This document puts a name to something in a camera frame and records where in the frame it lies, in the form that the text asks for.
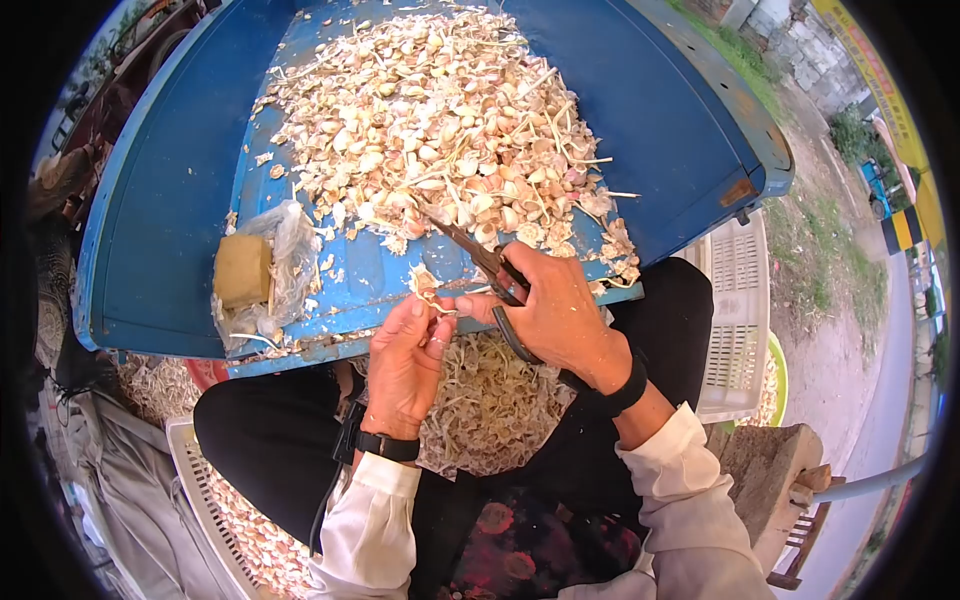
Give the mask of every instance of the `white plastic crate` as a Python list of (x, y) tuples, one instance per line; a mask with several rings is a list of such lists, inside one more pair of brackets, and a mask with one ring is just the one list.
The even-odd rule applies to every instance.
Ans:
[(710, 234), (701, 237), (683, 250), (674, 252), (674, 256), (682, 258), (710, 277)]
[(200, 452), (193, 431), (193, 416), (179, 417), (167, 421), (167, 442), (173, 453), (177, 474), (186, 491), (186, 497), (193, 507), (207, 541), (217, 553), (220, 562), (233, 579), (240, 593), (249, 600), (276, 598), (266, 588), (253, 580), (250, 569), (244, 564), (244, 558), (235, 549), (233, 534), (224, 525), (217, 503), (210, 494), (208, 478), (210, 465)]
[(763, 217), (754, 212), (746, 227), (730, 220), (674, 256), (713, 283), (713, 325), (697, 416), (704, 423), (749, 417), (760, 405), (770, 331)]

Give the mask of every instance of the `white sleeve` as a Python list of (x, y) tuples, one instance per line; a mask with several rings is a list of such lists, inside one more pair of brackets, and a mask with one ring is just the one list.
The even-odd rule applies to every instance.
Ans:
[(684, 403), (652, 438), (615, 451), (643, 497), (640, 524), (650, 528), (656, 583), (629, 571), (606, 584), (561, 590), (562, 600), (773, 598), (728, 496), (733, 479), (704, 447), (703, 425)]
[(311, 598), (405, 599), (417, 545), (410, 518), (420, 470), (364, 453), (324, 519), (324, 555), (310, 561)]

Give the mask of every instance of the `dirt ground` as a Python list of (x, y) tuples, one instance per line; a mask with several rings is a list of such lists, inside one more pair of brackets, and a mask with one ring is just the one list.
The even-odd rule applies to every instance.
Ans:
[[(799, 213), (804, 203), (816, 198), (833, 199), (845, 226), (868, 217), (867, 193), (833, 148), (820, 112), (789, 78), (784, 78), (777, 94), (784, 115), (780, 127), (797, 170), (790, 196), (775, 202), (782, 202), (785, 211)], [(770, 225), (767, 228), (769, 242)], [(810, 245), (806, 251), (816, 252)], [(874, 357), (882, 355), (886, 305), (876, 328), (878, 339), (871, 342), (868, 336), (870, 348), (864, 348), (852, 306), (836, 302), (839, 305), (828, 311), (813, 308), (800, 312), (794, 302), (786, 300), (785, 288), (794, 282), (785, 280), (785, 271), (771, 258), (770, 328), (783, 345), (790, 382), (783, 425), (805, 422), (813, 427), (824, 443), (824, 462), (840, 470), (850, 457), (873, 398), (880, 363)]]

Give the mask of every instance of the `plastic bag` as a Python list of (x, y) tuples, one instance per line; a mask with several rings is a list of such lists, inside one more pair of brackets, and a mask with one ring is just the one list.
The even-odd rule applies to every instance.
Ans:
[(225, 310), (213, 294), (210, 298), (213, 319), (227, 352), (247, 342), (245, 338), (230, 337), (231, 333), (259, 334), (279, 342), (280, 328), (303, 315), (303, 301), (315, 276), (319, 251), (313, 223), (296, 200), (284, 200), (279, 206), (253, 217), (237, 233), (260, 235), (273, 248), (274, 310), (268, 311), (267, 302)]

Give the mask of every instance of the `person's left hand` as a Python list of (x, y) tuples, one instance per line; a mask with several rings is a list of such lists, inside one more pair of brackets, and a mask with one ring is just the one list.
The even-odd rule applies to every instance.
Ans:
[[(452, 298), (433, 301), (453, 309)], [(370, 402), (361, 430), (395, 440), (418, 437), (437, 396), (444, 349), (456, 326), (455, 316), (441, 315), (413, 294), (390, 311), (370, 341)]]

